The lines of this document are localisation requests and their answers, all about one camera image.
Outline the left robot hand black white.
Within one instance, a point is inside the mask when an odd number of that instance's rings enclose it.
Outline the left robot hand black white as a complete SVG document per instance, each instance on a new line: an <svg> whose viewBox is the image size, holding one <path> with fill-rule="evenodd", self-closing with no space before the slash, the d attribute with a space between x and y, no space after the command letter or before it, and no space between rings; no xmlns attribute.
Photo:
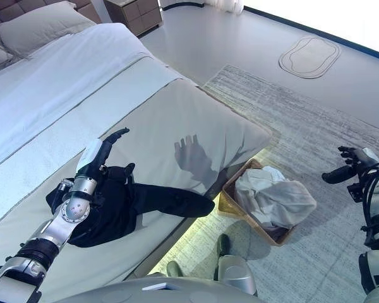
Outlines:
<svg viewBox="0 0 379 303"><path fill-rule="evenodd" d="M112 150L113 144L129 132L128 128L122 128L110 134L106 139L93 140L83 151L76 166L75 177L91 178L99 181L103 174L102 167L105 166Z"/></svg>

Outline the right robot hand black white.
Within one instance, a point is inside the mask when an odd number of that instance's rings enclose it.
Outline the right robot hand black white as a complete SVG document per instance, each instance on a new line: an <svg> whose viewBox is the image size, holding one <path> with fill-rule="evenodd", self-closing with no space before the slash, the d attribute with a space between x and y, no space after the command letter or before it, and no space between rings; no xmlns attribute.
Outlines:
<svg viewBox="0 0 379 303"><path fill-rule="evenodd" d="M379 158L370 148L338 147L346 165L331 172L323 173L322 179L328 184L338 184L358 175L379 168Z"/></svg>

